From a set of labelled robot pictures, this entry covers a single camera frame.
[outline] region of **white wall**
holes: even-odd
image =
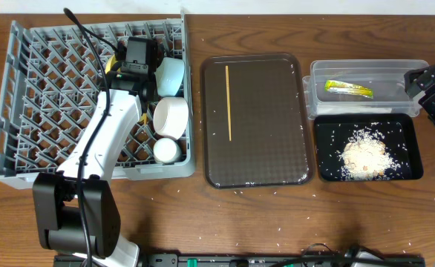
[[[0,0],[0,13],[435,15],[435,0]]]

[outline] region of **yellow packet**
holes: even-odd
[[[347,82],[327,80],[324,85],[324,90],[330,93],[346,93],[354,96],[364,96],[373,98],[373,90],[370,88],[362,87],[361,85],[354,85]]]

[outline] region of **gray dish rack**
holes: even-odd
[[[112,44],[129,36],[155,39],[166,56],[182,59],[186,72],[178,93],[190,117],[178,140],[183,156],[170,165],[156,163],[153,129],[156,102],[148,122],[138,122],[125,142],[113,178],[131,180],[187,177],[196,168],[194,155],[191,68],[184,13],[181,19],[85,24]],[[105,64],[113,50],[90,36]],[[13,21],[0,93],[0,182],[31,188],[39,172],[54,173],[79,141],[91,119],[99,88],[99,62],[76,26],[24,29]]]

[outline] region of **black tray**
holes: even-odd
[[[212,186],[300,185],[312,178],[300,73],[289,54],[213,57],[201,65],[204,166]]]
[[[348,138],[353,135],[353,130],[365,127],[382,132],[385,135],[382,141],[386,145],[386,151],[401,163],[401,168],[397,171],[386,170],[385,175],[391,180],[420,179],[424,174],[416,133],[412,119],[407,114],[325,115],[318,116],[314,124],[318,169],[321,178],[326,181],[367,181],[345,179],[341,175],[344,162],[336,152],[344,151]]]

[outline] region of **yellow stick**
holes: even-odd
[[[227,124],[229,126],[229,141],[232,141],[231,135],[231,99],[229,97],[229,66],[226,66],[226,93],[227,93]]]

